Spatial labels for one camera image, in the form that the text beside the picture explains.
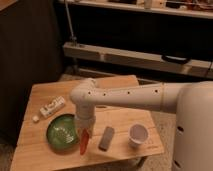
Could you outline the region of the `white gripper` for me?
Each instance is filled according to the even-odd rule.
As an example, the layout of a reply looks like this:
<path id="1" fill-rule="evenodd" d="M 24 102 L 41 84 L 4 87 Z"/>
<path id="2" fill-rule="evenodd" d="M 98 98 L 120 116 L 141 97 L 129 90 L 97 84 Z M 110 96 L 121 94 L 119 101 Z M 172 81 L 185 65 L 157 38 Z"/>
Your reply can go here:
<path id="1" fill-rule="evenodd" d="M 87 129 L 90 138 L 93 136 L 95 121 L 94 106 L 76 106 L 75 124 L 77 128 L 75 130 L 79 139 L 82 137 L 83 129 Z"/>

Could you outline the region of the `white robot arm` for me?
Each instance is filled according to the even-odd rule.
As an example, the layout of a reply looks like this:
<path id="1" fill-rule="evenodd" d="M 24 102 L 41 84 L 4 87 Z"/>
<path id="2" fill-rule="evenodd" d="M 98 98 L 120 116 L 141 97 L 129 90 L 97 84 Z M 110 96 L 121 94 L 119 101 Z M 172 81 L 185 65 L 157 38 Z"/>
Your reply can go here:
<path id="1" fill-rule="evenodd" d="M 88 78 L 70 92 L 77 127 L 95 124 L 97 105 L 176 115 L 172 171 L 213 171 L 213 81 L 100 88 Z"/>

